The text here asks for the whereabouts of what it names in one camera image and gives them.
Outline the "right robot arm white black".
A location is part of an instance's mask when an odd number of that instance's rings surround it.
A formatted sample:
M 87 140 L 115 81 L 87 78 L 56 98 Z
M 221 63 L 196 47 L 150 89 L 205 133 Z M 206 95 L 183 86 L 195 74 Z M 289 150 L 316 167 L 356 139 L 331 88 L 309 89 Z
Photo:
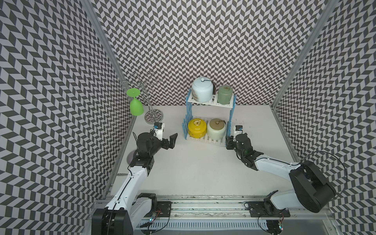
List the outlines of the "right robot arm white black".
M 305 208 L 318 213 L 337 191 L 312 161 L 286 162 L 254 150 L 247 134 L 226 138 L 226 149 L 233 150 L 237 158 L 248 168 L 273 174 L 289 181 L 293 189 L 272 191 L 263 200 L 266 215 L 277 216 L 286 209 Z

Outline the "aluminium corner post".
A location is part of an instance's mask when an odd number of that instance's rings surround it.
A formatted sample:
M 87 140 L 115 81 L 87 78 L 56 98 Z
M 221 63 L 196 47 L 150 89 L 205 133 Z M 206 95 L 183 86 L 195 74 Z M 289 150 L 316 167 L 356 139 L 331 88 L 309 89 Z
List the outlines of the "aluminium corner post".
M 124 74 L 123 74 L 123 72 L 120 68 L 118 60 L 115 57 L 115 53 L 113 52 L 113 49 L 112 49 L 112 47 L 111 47 L 111 45 L 110 45 L 110 43 L 109 43 L 109 41 L 106 37 L 106 34 L 105 34 L 105 32 L 102 28 L 100 20 L 99 20 L 97 14 L 95 12 L 95 9 L 93 7 L 92 1 L 82 0 L 80 2 L 83 6 L 83 9 L 85 10 L 85 12 L 87 14 L 87 18 L 90 21 L 90 23 L 93 27 L 93 30 L 96 32 L 97 37 L 98 37 L 100 43 L 102 44 L 103 49 L 105 50 L 107 57 L 109 58 L 112 66 L 114 68 L 114 71 L 117 74 L 117 77 L 119 79 L 119 83 L 121 84 L 121 86 L 123 88 L 123 92 L 126 93 L 126 91 L 130 88 L 129 84 L 124 77 Z
M 272 102 L 271 109 L 276 110 L 278 104 L 282 100 L 283 96 L 285 95 L 286 91 L 290 87 L 294 77 L 298 73 L 300 67 L 302 66 L 304 60 L 306 59 L 309 51 L 311 50 L 312 46 L 314 45 L 315 41 L 319 37 L 321 31 L 323 30 L 323 27 L 327 23 L 329 17 L 334 12 L 336 6 L 338 5 L 338 0 L 330 0 L 327 2 L 326 6 L 324 7 L 324 10 L 320 17 L 317 20 L 317 23 L 313 27 L 307 41 L 305 42 L 304 46 L 302 47 L 301 52 L 297 56 L 296 61 L 294 62 L 291 71 L 287 75 L 283 85 L 281 86 L 280 90 L 278 91 L 275 99 Z

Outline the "aluminium corner post right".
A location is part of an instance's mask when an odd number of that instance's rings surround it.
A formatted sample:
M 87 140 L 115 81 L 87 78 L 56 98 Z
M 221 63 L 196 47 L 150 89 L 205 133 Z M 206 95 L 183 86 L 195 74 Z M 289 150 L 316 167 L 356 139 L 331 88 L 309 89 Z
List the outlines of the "aluminium corner post right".
M 300 67 L 302 66 L 304 60 L 306 59 L 309 51 L 311 50 L 312 46 L 314 45 L 315 41 L 319 37 L 321 31 L 323 30 L 323 27 L 327 23 L 329 17 L 334 12 L 336 6 L 338 5 L 338 0 L 330 0 L 327 2 L 326 6 L 324 7 L 324 10 L 320 17 L 317 20 L 317 23 L 313 27 L 307 41 L 305 42 L 304 46 L 302 47 L 301 52 L 297 56 L 296 61 L 294 62 L 291 71 L 287 75 L 283 85 L 281 86 L 280 90 L 278 91 L 275 99 L 272 102 L 271 109 L 276 110 L 278 104 L 282 100 L 283 96 L 285 95 L 286 91 L 290 87 L 294 77 L 298 73 Z

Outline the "green plastic wine glass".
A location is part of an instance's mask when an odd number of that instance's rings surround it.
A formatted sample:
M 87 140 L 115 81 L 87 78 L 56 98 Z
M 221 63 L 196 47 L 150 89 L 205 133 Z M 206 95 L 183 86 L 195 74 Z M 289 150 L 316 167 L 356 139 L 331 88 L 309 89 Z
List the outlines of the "green plastic wine glass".
M 140 116 L 144 113 L 144 106 L 138 100 L 138 96 L 141 94 L 141 91 L 137 88 L 130 88 L 127 90 L 126 94 L 132 98 L 130 102 L 130 112 L 134 116 Z

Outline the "grey round coaster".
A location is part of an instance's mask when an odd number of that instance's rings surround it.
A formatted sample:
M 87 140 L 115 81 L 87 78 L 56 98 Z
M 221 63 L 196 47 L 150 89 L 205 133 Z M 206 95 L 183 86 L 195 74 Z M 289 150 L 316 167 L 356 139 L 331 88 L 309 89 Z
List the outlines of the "grey round coaster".
M 137 155 L 137 150 L 136 149 L 129 152 L 129 154 L 126 157 L 126 162 L 127 162 L 128 165 L 131 164 L 134 156 L 136 156 L 136 155 Z

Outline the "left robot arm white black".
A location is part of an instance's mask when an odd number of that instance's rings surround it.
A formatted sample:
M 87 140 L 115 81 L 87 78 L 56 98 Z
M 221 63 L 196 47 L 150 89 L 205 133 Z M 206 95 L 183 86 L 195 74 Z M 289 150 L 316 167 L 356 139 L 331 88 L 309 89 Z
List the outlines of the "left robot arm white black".
M 177 137 L 177 133 L 164 139 L 157 134 L 144 132 L 136 138 L 137 149 L 129 165 L 129 174 L 110 202 L 104 208 L 95 210 L 92 235 L 132 235 L 142 219 L 154 213 L 157 208 L 156 194 L 138 192 L 152 170 L 155 154 L 160 149 L 173 149 Z

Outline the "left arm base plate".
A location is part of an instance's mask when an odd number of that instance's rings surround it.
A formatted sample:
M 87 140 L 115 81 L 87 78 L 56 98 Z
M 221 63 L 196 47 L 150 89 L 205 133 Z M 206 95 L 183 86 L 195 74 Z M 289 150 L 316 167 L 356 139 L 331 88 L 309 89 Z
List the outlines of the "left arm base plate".
M 158 201 L 156 206 L 153 208 L 151 215 L 152 217 L 156 217 L 156 218 L 170 217 L 171 207 L 172 207 L 171 201 Z

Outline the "cream tea canister tan lid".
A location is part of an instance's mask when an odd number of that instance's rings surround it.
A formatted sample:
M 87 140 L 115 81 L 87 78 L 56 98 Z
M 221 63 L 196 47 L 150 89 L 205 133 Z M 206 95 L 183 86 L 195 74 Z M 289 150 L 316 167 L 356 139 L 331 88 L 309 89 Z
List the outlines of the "cream tea canister tan lid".
M 226 134 L 226 121 L 219 118 L 211 119 L 207 126 L 207 134 L 214 141 L 221 140 Z

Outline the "yellow ceramic tea canister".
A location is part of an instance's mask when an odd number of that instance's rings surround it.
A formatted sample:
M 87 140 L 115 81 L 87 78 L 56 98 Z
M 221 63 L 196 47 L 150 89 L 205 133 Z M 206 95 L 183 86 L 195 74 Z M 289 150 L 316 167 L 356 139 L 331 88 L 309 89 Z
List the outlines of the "yellow ceramic tea canister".
M 203 119 L 194 118 L 188 124 L 188 134 L 190 137 L 200 139 L 207 133 L 207 124 Z

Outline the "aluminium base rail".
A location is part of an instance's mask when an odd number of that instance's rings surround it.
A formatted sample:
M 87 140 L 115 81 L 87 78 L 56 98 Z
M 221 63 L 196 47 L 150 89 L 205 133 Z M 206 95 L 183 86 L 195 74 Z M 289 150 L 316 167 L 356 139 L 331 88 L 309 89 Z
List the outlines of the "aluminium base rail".
M 182 196 L 159 195 L 158 201 L 171 201 L 170 217 L 157 218 L 150 230 L 169 231 L 256 231 L 267 235 L 280 225 L 282 234 L 340 235 L 341 231 L 329 208 L 312 213 L 303 208 L 288 209 L 291 217 L 252 218 L 244 207 L 248 201 L 261 201 L 259 196 Z

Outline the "blue white slatted shelf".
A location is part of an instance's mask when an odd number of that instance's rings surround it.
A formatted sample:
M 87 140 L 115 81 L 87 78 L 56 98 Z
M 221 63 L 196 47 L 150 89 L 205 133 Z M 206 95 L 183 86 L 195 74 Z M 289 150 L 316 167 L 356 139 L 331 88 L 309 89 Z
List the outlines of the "blue white slatted shelf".
M 231 100 L 230 100 L 230 103 L 229 104 L 226 104 L 226 105 L 222 105 L 220 103 L 217 102 L 217 97 L 218 97 L 218 94 L 216 95 L 213 95 L 212 96 L 212 100 L 211 101 L 208 101 L 208 102 L 197 102 L 194 98 L 193 98 L 193 95 L 192 95 L 192 90 L 189 89 L 189 92 L 186 96 L 186 99 L 185 99 L 185 104 L 186 104 L 186 115 L 183 119 L 183 123 L 182 123 L 182 129 L 183 129 L 183 136 L 185 138 L 185 140 L 190 140 L 190 141 L 198 141 L 198 142 L 202 142 L 202 143 L 206 143 L 206 144 L 214 144 L 216 146 L 223 146 L 223 147 L 226 147 L 227 146 L 227 137 L 228 136 L 231 136 L 232 135 L 232 118 L 233 118 L 233 114 L 234 114 L 234 111 L 235 111 L 235 106 L 236 106 L 236 102 L 237 102 L 237 94 L 233 93 L 232 96 L 231 96 Z M 229 112 L 229 118 L 225 119 L 225 122 L 226 122 L 226 134 L 223 138 L 221 138 L 220 140 L 213 140 L 212 138 L 210 138 L 207 134 L 204 136 L 204 137 L 201 137 L 200 139 L 197 139 L 197 138 L 193 138 L 189 135 L 189 122 L 192 120 L 192 119 L 195 119 L 195 118 L 200 118 L 202 120 L 204 120 L 207 124 L 207 126 L 209 125 L 209 122 L 211 119 L 214 119 L 214 116 L 213 115 L 209 115 L 209 112 L 205 112 L 204 113 L 204 116 L 195 116 L 193 115 L 193 111 L 192 111 L 192 108 L 193 108 L 193 104 L 195 105 L 198 105 L 199 107 L 204 107 L 204 108 L 208 108 L 208 107 L 219 107 L 219 108 L 226 108 L 226 109 L 230 109 L 230 112 Z

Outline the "green small tea canister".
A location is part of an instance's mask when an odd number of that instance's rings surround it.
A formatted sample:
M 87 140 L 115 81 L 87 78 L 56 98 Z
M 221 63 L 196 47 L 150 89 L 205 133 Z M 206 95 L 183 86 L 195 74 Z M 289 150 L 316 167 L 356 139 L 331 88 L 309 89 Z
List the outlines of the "green small tea canister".
M 230 104 L 233 94 L 233 88 L 227 85 L 221 86 L 218 89 L 217 102 L 222 105 Z

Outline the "aluminium corner post left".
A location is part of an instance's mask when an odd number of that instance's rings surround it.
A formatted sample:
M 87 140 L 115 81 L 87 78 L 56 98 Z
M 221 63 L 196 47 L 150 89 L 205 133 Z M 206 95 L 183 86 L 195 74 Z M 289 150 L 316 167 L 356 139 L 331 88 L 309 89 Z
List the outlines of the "aluminium corner post left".
M 109 43 L 109 41 L 106 37 L 106 34 L 105 34 L 105 32 L 102 28 L 100 20 L 99 20 L 97 14 L 95 12 L 95 9 L 93 7 L 92 1 L 82 0 L 80 2 L 83 6 L 83 9 L 85 10 L 85 12 L 87 14 L 87 18 L 90 21 L 90 23 L 93 27 L 93 30 L 96 32 L 97 37 L 98 37 L 100 43 L 102 44 L 103 49 L 105 50 L 107 57 L 109 58 L 112 66 L 114 68 L 114 71 L 117 74 L 117 77 L 119 79 L 119 83 L 121 84 L 121 86 L 123 88 L 123 92 L 126 93 L 126 91 L 130 88 L 129 84 L 124 77 L 124 74 L 123 74 L 123 72 L 120 68 L 118 60 L 115 57 L 115 53 L 113 52 L 113 49 L 112 49 L 112 47 L 111 47 L 111 45 L 110 45 L 110 43 Z

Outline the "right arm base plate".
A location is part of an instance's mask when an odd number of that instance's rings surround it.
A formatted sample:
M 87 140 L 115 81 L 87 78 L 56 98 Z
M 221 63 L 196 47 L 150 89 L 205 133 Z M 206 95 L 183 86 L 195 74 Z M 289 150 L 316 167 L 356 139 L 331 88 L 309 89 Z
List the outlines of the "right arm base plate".
M 289 218 L 291 214 L 288 209 L 276 209 L 270 203 L 261 201 L 248 201 L 244 203 L 244 207 L 249 211 L 252 218 L 256 217 L 273 217 L 273 218 Z

